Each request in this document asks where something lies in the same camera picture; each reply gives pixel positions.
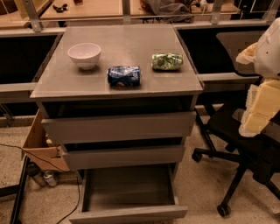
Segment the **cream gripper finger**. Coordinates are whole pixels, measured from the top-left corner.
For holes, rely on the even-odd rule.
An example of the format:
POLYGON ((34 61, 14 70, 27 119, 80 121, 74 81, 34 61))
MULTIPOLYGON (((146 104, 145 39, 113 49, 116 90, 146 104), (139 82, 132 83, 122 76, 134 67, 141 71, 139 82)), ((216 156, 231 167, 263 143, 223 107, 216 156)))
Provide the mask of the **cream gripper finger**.
POLYGON ((280 110, 280 80, 265 80, 259 86, 251 85, 245 107, 239 133, 243 137, 254 137, 280 110))
POLYGON ((237 57, 236 61, 243 65, 247 65, 249 63, 253 63, 255 61, 255 51, 256 51, 257 43, 253 43, 240 52, 237 57))

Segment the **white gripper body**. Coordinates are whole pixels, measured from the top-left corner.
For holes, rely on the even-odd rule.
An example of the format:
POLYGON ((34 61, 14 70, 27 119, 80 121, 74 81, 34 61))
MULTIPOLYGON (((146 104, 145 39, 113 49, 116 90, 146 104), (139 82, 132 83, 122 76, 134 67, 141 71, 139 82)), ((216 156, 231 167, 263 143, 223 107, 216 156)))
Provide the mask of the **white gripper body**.
POLYGON ((255 49, 255 72, 263 78, 277 79, 280 74, 280 17, 259 38, 255 49))

